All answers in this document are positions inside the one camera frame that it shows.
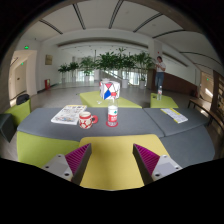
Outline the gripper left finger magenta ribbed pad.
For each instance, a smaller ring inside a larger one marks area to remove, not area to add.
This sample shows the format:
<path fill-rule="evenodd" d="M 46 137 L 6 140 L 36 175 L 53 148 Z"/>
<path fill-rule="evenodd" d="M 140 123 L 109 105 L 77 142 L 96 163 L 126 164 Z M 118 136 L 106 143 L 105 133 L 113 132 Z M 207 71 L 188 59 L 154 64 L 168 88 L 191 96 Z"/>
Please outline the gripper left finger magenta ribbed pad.
<path fill-rule="evenodd" d="M 91 144 L 88 143 L 66 155 L 57 154 L 42 169 L 79 185 L 91 154 Z"/>

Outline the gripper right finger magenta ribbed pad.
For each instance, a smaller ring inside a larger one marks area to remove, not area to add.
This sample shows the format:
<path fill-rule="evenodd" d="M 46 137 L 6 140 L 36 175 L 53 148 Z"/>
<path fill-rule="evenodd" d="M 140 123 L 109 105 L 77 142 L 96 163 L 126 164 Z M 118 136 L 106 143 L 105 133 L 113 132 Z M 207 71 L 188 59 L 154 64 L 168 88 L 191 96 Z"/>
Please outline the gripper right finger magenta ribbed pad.
<path fill-rule="evenodd" d="M 170 156 L 159 156 L 138 144 L 133 145 L 133 155 L 145 185 L 182 169 Z"/>

